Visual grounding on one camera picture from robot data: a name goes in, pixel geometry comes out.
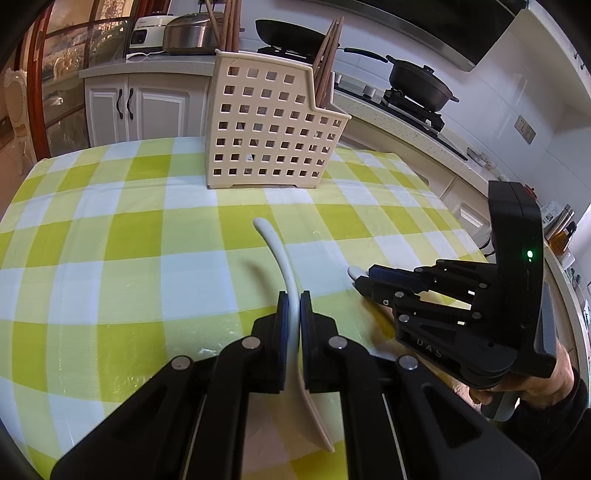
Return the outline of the right hand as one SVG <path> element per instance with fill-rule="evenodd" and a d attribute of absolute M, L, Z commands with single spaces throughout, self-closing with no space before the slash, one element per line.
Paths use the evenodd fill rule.
<path fill-rule="evenodd" d="M 565 347 L 556 342 L 556 364 L 549 378 L 508 374 L 503 381 L 486 390 L 471 388 L 469 395 L 476 404 L 489 405 L 495 393 L 518 392 L 534 408 L 544 409 L 564 400 L 574 386 L 572 363 Z"/>

